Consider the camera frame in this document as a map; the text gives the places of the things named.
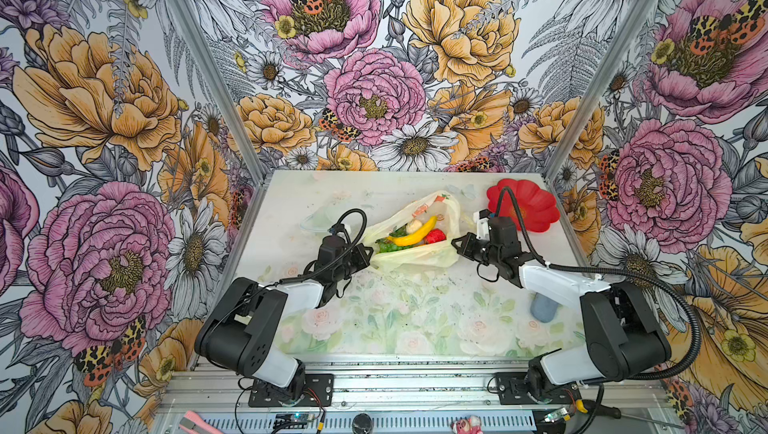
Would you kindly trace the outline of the translucent cream plastic bag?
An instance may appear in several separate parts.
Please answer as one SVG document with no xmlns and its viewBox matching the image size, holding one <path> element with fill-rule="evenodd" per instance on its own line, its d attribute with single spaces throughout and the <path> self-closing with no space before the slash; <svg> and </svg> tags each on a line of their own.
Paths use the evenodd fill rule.
<svg viewBox="0 0 768 434">
<path fill-rule="evenodd" d="M 368 227 L 363 244 L 373 249 L 370 265 L 381 273 L 446 269 L 458 260 L 461 207 L 439 190 L 415 200 L 390 218 Z"/>
</svg>

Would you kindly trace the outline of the red flower-shaped plate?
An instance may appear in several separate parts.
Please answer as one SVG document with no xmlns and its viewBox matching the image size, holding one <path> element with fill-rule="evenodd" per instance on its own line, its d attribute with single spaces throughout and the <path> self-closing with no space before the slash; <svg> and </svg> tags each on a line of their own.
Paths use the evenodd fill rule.
<svg viewBox="0 0 768 434">
<path fill-rule="evenodd" d="M 560 212 L 556 205 L 555 196 L 542 189 L 533 181 L 505 178 L 498 181 L 486 191 L 488 206 L 491 212 L 496 212 L 502 190 L 509 188 L 517 200 L 522 219 L 529 232 L 546 232 L 560 220 Z"/>
</svg>

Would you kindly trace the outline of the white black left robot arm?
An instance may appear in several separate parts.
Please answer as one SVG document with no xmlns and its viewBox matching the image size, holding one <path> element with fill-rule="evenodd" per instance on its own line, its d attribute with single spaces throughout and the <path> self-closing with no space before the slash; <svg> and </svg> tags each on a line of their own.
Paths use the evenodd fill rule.
<svg viewBox="0 0 768 434">
<path fill-rule="evenodd" d="M 252 380 L 261 404 L 307 399 L 312 388 L 305 364 L 276 346 L 278 327 L 293 314 L 326 306 L 339 294 L 339 283 L 368 268 L 373 254 L 358 240 L 331 234 L 299 276 L 271 284 L 234 279 L 200 329 L 195 353 Z"/>
</svg>

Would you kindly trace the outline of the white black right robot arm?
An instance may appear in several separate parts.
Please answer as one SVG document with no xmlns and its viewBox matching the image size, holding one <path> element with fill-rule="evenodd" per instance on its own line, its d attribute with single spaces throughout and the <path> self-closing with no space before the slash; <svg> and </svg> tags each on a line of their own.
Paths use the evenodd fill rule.
<svg viewBox="0 0 768 434">
<path fill-rule="evenodd" d="M 540 401 L 580 381 L 618 382 L 667 362 L 671 347 L 642 291 L 628 281 L 590 278 L 580 266 L 546 260 L 525 230 L 507 217 L 484 218 L 486 236 L 451 240 L 457 253 L 492 266 L 511 284 L 545 296 L 581 316 L 584 344 L 539 355 L 528 362 L 526 392 Z"/>
</svg>

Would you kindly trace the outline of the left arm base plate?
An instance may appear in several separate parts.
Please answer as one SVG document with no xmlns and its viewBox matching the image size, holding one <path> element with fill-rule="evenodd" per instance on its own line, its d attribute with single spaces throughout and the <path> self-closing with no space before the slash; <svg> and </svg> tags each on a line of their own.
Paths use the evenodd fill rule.
<svg viewBox="0 0 768 434">
<path fill-rule="evenodd" d="M 288 387 L 255 380 L 248 398 L 251 408 L 330 407 L 334 394 L 333 374 L 303 374 Z"/>
</svg>

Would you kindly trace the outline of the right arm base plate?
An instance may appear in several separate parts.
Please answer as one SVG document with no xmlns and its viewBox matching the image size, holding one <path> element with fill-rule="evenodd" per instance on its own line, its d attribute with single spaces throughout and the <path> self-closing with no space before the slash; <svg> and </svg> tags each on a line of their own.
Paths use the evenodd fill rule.
<svg viewBox="0 0 768 434">
<path fill-rule="evenodd" d="M 534 395 L 522 372 L 494 373 L 486 390 L 496 395 L 502 406 L 554 406 L 572 405 L 580 398 L 576 384 L 557 386 Z"/>
</svg>

